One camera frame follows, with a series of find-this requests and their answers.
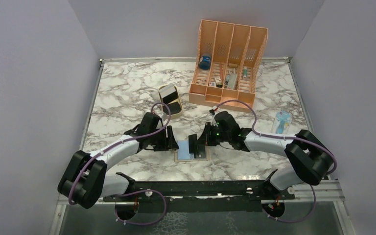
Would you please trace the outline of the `black credit card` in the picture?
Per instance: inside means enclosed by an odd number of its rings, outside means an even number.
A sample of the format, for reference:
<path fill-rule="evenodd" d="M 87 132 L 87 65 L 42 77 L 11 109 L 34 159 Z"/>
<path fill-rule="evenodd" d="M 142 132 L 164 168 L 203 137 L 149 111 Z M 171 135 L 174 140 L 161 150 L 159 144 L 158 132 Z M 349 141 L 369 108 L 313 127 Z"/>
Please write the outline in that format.
<path fill-rule="evenodd" d="M 197 152 L 194 154 L 195 159 L 206 159 L 207 158 L 207 149 L 205 145 L 198 145 Z"/>

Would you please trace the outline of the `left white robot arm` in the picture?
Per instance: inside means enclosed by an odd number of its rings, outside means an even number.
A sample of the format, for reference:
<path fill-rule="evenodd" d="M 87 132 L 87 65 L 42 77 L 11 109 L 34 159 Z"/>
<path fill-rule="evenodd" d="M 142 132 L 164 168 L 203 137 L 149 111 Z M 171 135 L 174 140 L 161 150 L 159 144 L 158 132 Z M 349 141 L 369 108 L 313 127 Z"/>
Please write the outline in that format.
<path fill-rule="evenodd" d="M 120 138 L 90 153 L 76 151 L 64 171 L 57 191 L 72 205 L 91 208 L 99 198 L 117 195 L 122 201 L 134 196 L 130 178 L 120 174 L 107 176 L 107 171 L 127 157 L 152 146 L 154 151 L 177 150 L 178 144 L 168 122 L 152 112 L 144 114 L 141 122 Z"/>

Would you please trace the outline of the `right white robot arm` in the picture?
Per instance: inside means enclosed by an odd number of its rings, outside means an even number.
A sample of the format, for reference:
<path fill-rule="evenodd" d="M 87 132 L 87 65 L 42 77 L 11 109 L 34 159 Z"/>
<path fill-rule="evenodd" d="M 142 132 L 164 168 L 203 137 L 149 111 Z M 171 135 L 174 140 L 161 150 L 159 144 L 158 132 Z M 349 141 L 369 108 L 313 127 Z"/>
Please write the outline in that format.
<path fill-rule="evenodd" d="M 265 180 L 263 194 L 275 199 L 282 191 L 297 184 L 316 186 L 336 168 L 332 153 L 308 130 L 295 135 L 261 133 L 240 127 L 227 111 L 215 114 L 207 122 L 197 140 L 190 136 L 190 151 L 201 146 L 217 146 L 227 142 L 233 149 L 245 152 L 265 152 L 286 157 L 290 166 L 273 171 Z"/>

